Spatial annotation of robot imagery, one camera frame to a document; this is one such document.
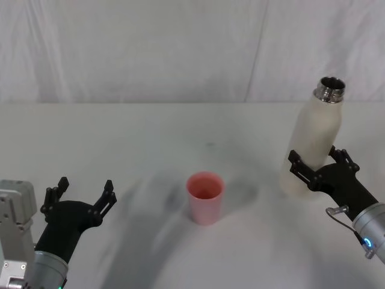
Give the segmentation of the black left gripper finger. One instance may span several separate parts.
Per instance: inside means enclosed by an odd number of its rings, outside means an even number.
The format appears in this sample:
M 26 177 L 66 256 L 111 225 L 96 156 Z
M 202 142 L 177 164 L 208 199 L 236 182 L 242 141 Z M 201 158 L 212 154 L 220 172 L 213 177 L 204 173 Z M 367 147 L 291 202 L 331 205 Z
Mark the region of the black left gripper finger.
M 103 222 L 103 218 L 116 202 L 117 198 L 114 193 L 114 186 L 112 180 L 109 179 L 105 183 L 101 197 L 88 211 L 91 226 L 100 226 Z
M 67 191 L 68 187 L 69 180 L 66 176 L 60 178 L 56 187 L 48 187 L 46 189 L 45 199 L 40 208 L 40 212 L 43 214 L 68 214 L 69 209 L 66 207 L 66 204 L 64 202 L 60 202 L 61 197 Z

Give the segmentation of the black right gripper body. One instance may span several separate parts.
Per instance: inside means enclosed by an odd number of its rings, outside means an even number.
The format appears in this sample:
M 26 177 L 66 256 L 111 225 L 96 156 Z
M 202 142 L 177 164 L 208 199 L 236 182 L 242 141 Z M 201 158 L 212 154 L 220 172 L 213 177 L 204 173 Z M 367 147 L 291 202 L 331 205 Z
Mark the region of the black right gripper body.
M 359 169 L 355 163 L 334 163 L 321 167 L 312 177 L 312 188 L 329 195 L 338 206 L 346 205 L 346 215 L 351 221 L 362 211 L 378 203 L 356 178 Z

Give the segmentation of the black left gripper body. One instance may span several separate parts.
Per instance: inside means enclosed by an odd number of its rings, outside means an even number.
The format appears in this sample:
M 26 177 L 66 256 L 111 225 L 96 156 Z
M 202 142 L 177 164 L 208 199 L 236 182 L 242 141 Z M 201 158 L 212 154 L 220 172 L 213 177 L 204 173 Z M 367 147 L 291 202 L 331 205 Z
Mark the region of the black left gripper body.
M 40 211 L 47 223 L 35 250 L 47 252 L 68 263 L 84 231 L 100 226 L 102 215 L 94 206 L 80 201 L 43 205 Z

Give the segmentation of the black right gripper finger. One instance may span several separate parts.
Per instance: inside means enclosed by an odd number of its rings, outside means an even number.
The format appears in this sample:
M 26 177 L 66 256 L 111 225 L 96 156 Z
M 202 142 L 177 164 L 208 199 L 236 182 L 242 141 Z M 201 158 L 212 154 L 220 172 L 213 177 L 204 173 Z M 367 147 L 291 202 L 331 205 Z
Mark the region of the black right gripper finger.
M 328 155 L 335 161 L 328 165 L 328 175 L 355 175 L 360 170 L 345 149 L 332 146 Z
M 295 150 L 290 151 L 288 160 L 291 163 L 290 172 L 302 180 L 310 191 L 317 191 L 319 188 L 319 176 L 316 172 L 302 161 L 300 155 Z

